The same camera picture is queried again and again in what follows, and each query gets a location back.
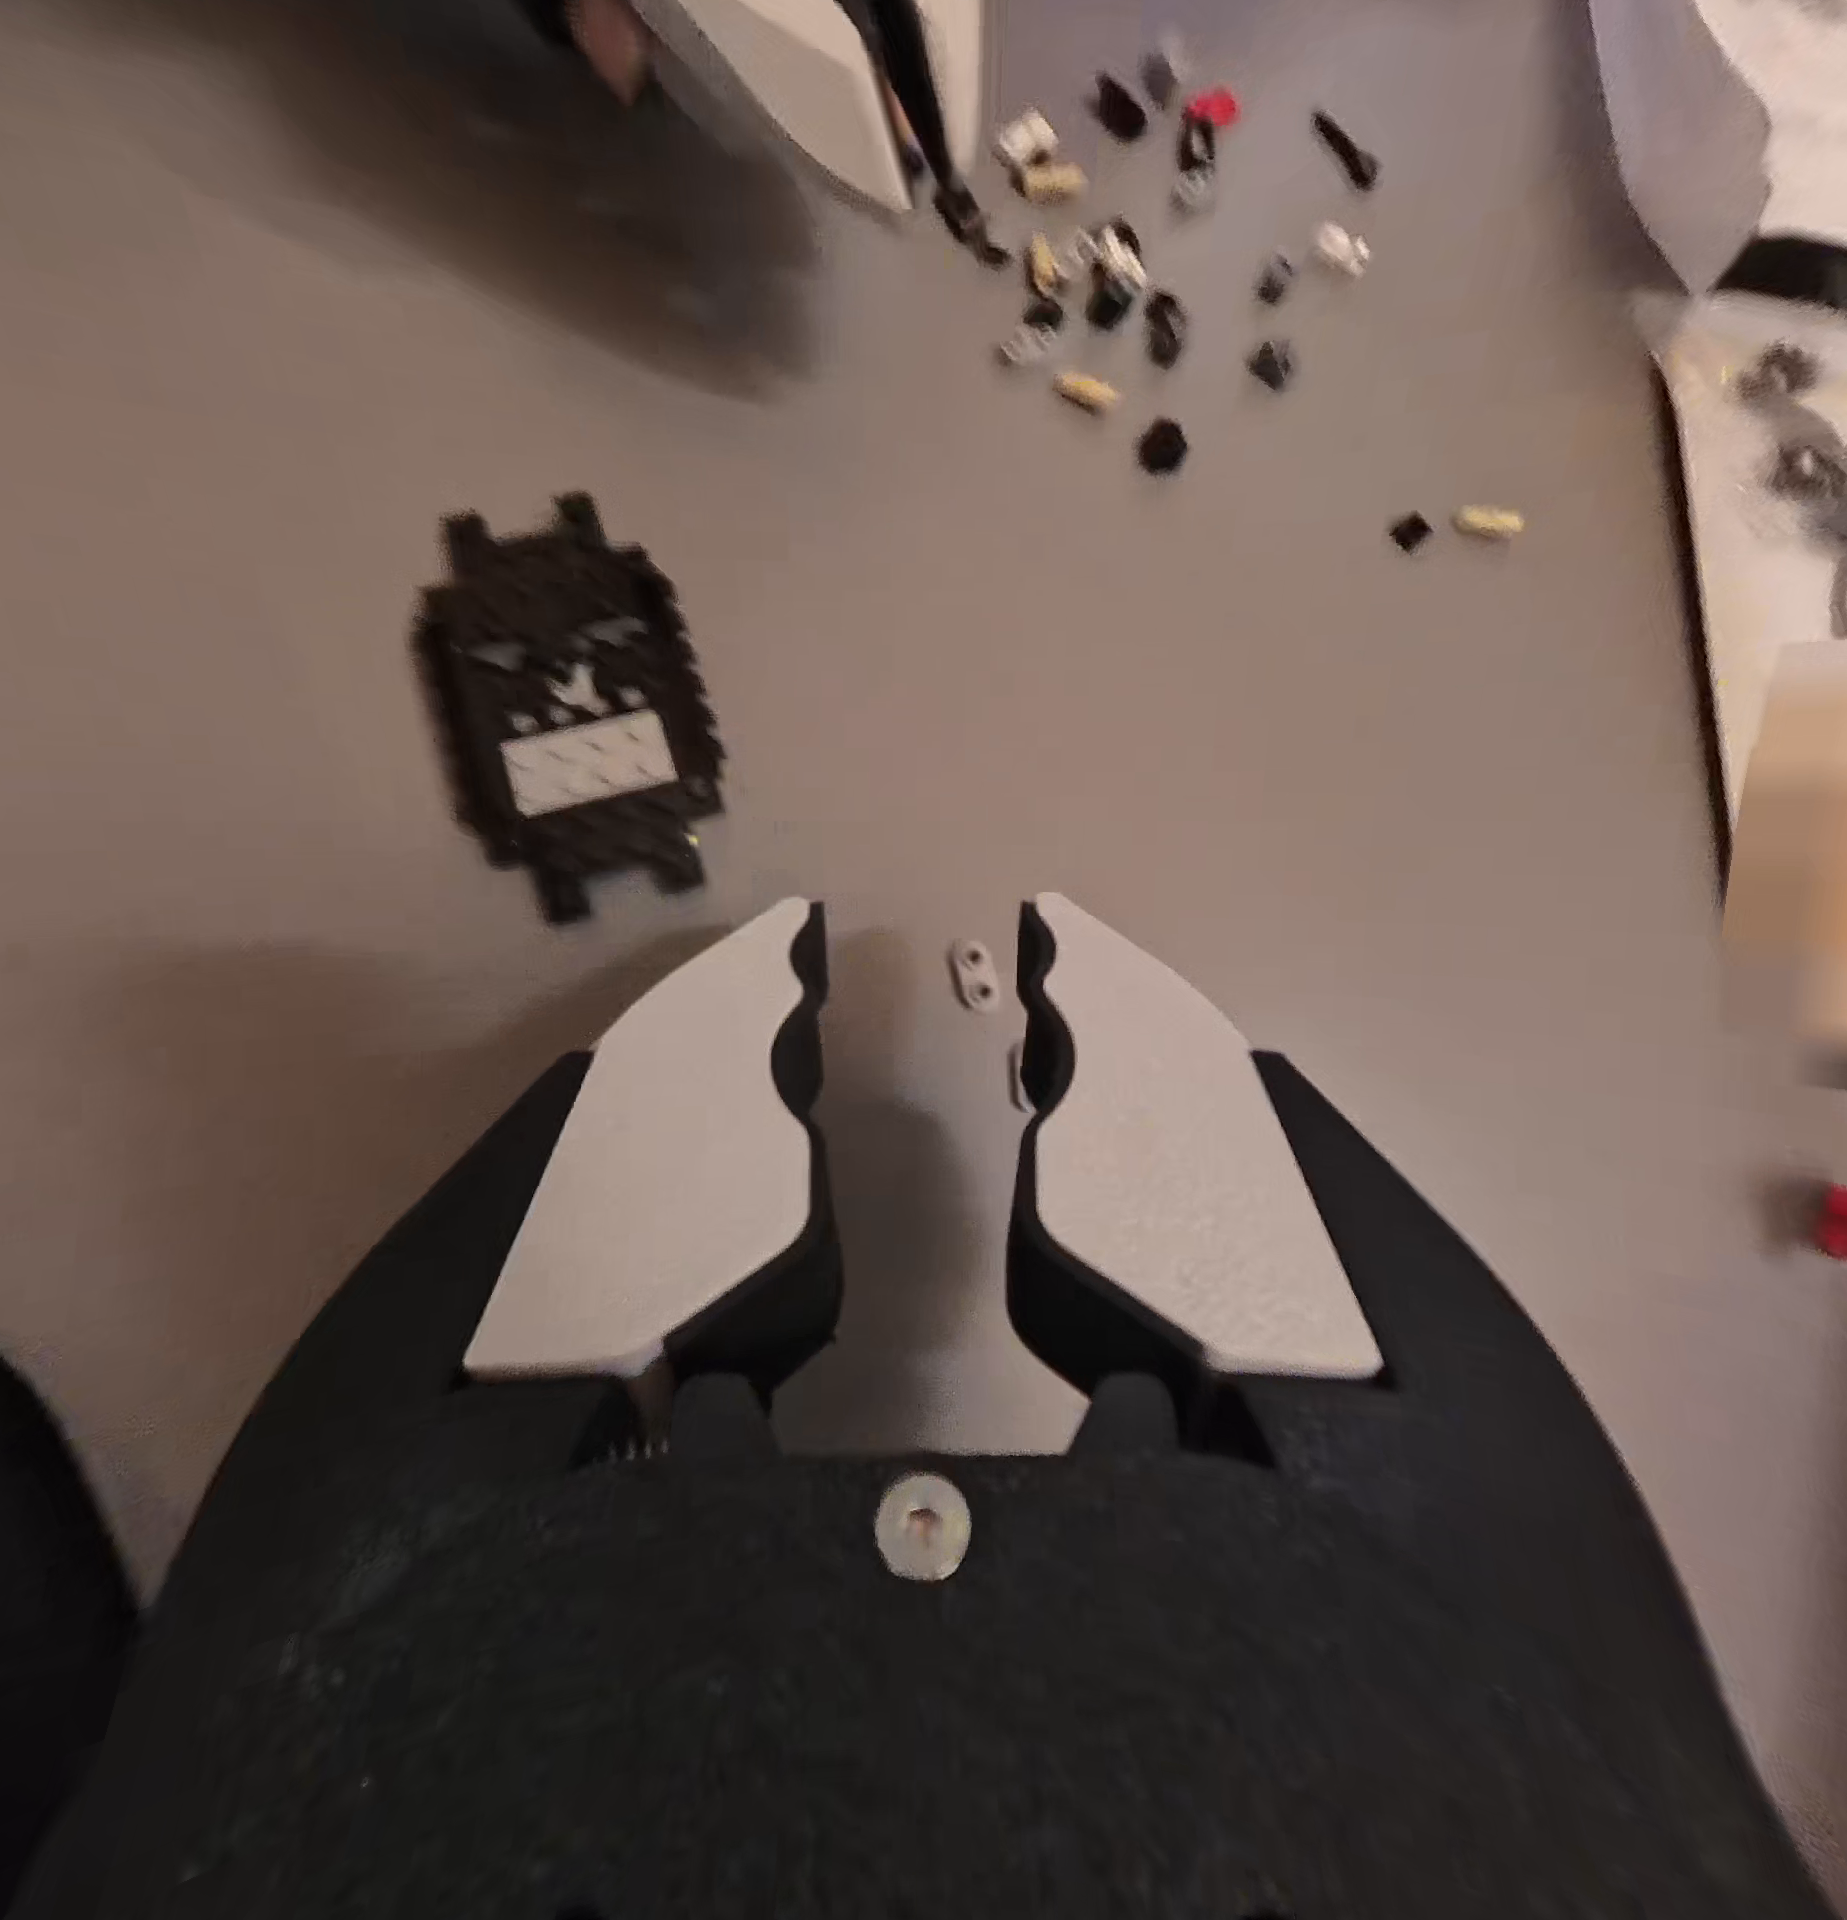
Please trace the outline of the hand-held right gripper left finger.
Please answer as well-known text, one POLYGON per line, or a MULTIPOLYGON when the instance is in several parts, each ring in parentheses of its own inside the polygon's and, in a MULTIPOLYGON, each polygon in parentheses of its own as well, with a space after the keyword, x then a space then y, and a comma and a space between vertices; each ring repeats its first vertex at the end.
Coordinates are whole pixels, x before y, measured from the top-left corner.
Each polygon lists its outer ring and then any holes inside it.
POLYGON ((641 1376, 814 1220, 805 1098, 779 1042, 821 1008, 826 927, 788 898, 599 1040, 465 1348, 473 1380, 641 1376))

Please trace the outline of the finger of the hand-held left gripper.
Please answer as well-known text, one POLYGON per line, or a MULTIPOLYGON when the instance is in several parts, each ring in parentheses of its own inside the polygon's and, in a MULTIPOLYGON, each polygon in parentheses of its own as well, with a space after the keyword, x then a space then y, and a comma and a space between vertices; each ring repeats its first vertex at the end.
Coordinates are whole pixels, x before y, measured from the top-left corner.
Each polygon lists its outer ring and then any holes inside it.
POLYGON ((779 149, 872 212, 910 212, 888 87, 831 2, 632 2, 659 76, 720 131, 779 149))
POLYGON ((862 2, 860 31, 910 202, 927 195, 965 253, 997 253, 966 178, 984 152, 984 5, 862 2))

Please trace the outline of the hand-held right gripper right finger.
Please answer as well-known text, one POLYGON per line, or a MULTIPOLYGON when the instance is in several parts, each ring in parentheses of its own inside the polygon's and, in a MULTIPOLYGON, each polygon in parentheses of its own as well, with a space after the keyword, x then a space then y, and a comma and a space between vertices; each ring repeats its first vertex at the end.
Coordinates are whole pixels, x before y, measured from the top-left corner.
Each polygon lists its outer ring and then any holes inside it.
POLYGON ((1377 1380, 1375 1333, 1238 1025, 1058 894, 1023 905, 1030 1117, 1008 1312, 1062 1380, 1377 1380))

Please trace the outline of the black toy brick car chassis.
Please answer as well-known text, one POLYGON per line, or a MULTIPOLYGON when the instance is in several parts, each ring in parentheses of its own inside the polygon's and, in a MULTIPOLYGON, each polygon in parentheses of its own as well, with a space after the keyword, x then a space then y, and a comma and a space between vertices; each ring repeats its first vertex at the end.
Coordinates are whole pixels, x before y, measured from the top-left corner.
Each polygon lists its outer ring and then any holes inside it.
POLYGON ((412 654, 487 867, 522 877, 549 927, 588 919, 616 877, 701 891, 724 746, 671 576, 606 535, 589 493, 511 535, 457 512, 439 544, 412 654))

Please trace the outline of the grey desk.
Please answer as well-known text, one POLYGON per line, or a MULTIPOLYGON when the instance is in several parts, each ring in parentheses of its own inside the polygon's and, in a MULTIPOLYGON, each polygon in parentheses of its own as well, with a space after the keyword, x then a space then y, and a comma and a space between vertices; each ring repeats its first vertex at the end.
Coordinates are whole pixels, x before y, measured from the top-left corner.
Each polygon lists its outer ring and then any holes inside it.
POLYGON ((990 362, 927 210, 532 104, 485 6, 0 5, 0 1351, 142 1594, 289 1345, 550 1060, 826 901, 849 1293, 805 1449, 1062 1441, 1009 1337, 1009 958, 1055 890, 1294 1060, 1626 1456, 1847 1915, 1847 1098, 1722 1017, 1707 766, 1579 5, 1043 5, 1003 111, 1162 33, 1234 87, 1180 379, 990 362), (1382 159, 1353 194, 1311 133, 1382 159), (1321 222, 1361 280, 1249 289, 1321 222), (1253 343, 1294 348, 1279 395, 1253 343), (1188 463, 1133 442, 1185 424, 1188 463), (593 493, 695 628, 707 886, 541 925, 410 659, 437 525, 593 493), (1518 540, 1462 507, 1522 510, 1518 540), (1436 524, 1402 555, 1387 527, 1436 524))

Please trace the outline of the person's left hand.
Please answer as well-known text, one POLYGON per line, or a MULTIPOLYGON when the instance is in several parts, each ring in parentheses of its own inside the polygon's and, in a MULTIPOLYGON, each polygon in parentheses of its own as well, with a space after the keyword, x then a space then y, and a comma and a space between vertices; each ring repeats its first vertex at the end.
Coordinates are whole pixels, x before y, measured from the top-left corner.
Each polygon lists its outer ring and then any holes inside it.
POLYGON ((565 29, 576 56, 616 101, 634 105, 648 90, 653 39, 625 2, 565 2, 565 29))

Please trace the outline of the pile of loose toy bricks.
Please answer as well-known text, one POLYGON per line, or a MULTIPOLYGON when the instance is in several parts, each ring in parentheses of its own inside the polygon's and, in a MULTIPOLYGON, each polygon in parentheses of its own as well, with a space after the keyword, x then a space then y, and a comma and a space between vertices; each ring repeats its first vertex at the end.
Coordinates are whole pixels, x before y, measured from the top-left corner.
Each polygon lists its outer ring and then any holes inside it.
MULTIPOLYGON (((1185 227, 1215 206, 1222 180, 1224 136, 1238 124, 1243 104, 1227 84, 1195 84, 1194 60, 1174 33, 1156 37, 1133 70, 1133 81, 1102 70, 1086 99, 1092 120, 1112 149, 1140 146, 1150 133, 1170 136, 1167 226, 1185 227)), ((1089 169, 1065 155, 1055 123, 1029 108, 1005 120, 994 157, 1008 186, 1029 210, 1081 210, 1091 194, 1089 169)), ((972 253, 990 270, 1016 276, 1023 305, 1009 331, 990 348, 990 362, 1009 375, 1050 371, 1050 393, 1091 421, 1107 419, 1122 399, 1112 377, 1061 360, 1058 349, 1107 343, 1136 328, 1143 362, 1153 374, 1180 366, 1192 316, 1182 294, 1150 259, 1143 230, 1122 212, 1081 222, 1061 237, 1033 227, 997 253, 972 253)), ((1317 266, 1344 280, 1361 280, 1370 265, 1367 237, 1341 222, 1321 222, 1307 253, 1270 253, 1251 281, 1251 302, 1279 307, 1306 269, 1317 266)), ((1247 349, 1247 377, 1265 393, 1284 393, 1294 377, 1294 348, 1265 340, 1247 349)), ((1157 416, 1133 442, 1136 465, 1150 477, 1172 477, 1188 463, 1190 439, 1180 421, 1157 416)))

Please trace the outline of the white paper bag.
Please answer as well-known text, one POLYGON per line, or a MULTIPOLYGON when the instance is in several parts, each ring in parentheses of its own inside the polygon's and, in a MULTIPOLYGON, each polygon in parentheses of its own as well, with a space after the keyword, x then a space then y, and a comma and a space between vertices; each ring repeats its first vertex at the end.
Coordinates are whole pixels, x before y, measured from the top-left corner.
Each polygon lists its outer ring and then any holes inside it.
POLYGON ((1847 256, 1847 2, 1591 2, 1631 208, 1689 297, 1759 242, 1847 256))

